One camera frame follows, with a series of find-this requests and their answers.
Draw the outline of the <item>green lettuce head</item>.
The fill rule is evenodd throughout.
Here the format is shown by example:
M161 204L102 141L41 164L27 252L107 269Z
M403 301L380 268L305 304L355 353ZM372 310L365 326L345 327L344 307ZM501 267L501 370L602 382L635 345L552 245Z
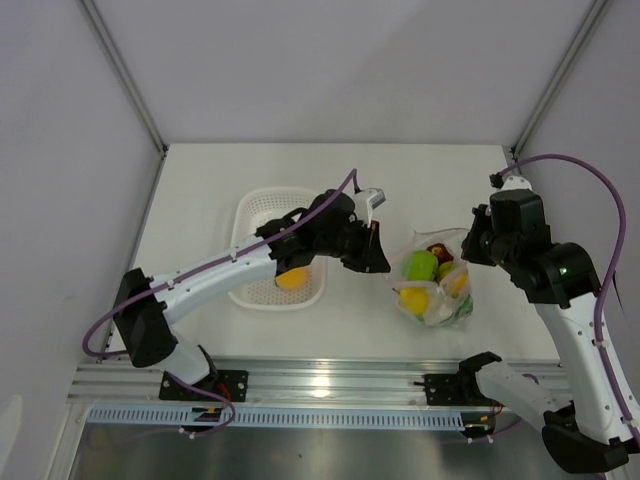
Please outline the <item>green lettuce head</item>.
M430 327L454 324L468 317L474 308L471 295L457 298L442 297L423 316L423 323Z

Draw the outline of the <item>orange fruit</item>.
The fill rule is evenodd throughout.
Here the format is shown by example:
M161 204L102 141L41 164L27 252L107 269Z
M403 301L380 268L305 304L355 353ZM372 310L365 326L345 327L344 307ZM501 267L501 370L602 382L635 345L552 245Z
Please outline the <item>orange fruit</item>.
M308 267L298 267L282 273L275 278L276 285L285 291L294 291L303 288L310 278Z

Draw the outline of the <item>clear zip top bag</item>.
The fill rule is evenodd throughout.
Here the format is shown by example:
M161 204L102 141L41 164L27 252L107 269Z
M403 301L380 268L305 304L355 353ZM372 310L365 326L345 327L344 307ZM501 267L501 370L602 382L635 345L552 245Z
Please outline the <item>clear zip top bag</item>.
M416 250L426 250L426 248L435 243L443 243L451 254L454 256L453 262L457 265L465 265L468 269L468 263L462 258L462 242L466 238L468 231L464 228L449 228L433 232L415 232L409 243L403 247L391 259L391 271L385 275L385 280L391 290L396 295L396 305L398 309L407 317L417 323L427 326L423 323L423 316L415 316L404 310L399 302L399 291L405 287L421 287L428 291L430 295L430 307L442 297L448 296L436 281L408 281L406 278L406 269L409 257ZM469 289L460 296L472 296L471 279Z

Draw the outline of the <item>green apple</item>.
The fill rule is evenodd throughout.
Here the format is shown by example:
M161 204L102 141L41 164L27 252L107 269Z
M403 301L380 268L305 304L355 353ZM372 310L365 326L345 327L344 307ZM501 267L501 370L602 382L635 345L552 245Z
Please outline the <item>green apple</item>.
M439 267L438 257L428 250L411 253L406 269L408 281L434 281Z

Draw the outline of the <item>yellow mango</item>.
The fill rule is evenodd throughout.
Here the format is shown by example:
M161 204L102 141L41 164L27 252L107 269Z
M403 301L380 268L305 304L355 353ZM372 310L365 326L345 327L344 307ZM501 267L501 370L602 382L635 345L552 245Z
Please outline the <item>yellow mango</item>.
M436 272L436 281L450 297L457 298L470 287L470 277L465 265L453 261L442 263Z

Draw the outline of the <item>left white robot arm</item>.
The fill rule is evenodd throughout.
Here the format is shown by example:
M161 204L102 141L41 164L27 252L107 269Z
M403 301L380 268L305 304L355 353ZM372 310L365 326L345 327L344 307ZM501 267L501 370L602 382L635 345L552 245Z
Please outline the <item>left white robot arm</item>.
M211 357L202 346L181 339L174 324L217 295L274 280L318 257L336 258L357 273L389 272L373 218L384 200L379 188L353 195L330 189L308 207L268 221L226 252L183 273L151 277L139 268L127 272L113 319L132 365L158 367L181 380L192 398L209 398L217 387Z

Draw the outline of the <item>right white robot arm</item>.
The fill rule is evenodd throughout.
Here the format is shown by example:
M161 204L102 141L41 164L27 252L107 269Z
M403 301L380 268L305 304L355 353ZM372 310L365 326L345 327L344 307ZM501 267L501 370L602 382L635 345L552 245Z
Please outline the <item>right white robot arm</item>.
M497 266L522 290L549 331L570 394L557 397L492 352L460 364L458 395L485 397L525 420L571 474L603 474L639 451L639 403L601 312L604 292L587 251L555 243L543 201L529 189L501 190L473 210L463 241L469 263Z

